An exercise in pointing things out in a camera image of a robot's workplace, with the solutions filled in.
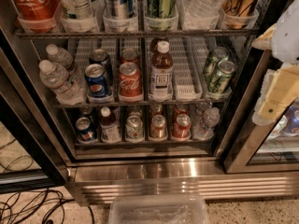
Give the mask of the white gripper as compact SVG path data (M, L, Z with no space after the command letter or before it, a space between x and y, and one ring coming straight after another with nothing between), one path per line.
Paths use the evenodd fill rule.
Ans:
M252 46L271 49L273 56L284 63L277 71L267 70L254 107L253 123L266 126L277 121L299 96L299 0L294 0L277 23L255 38Z

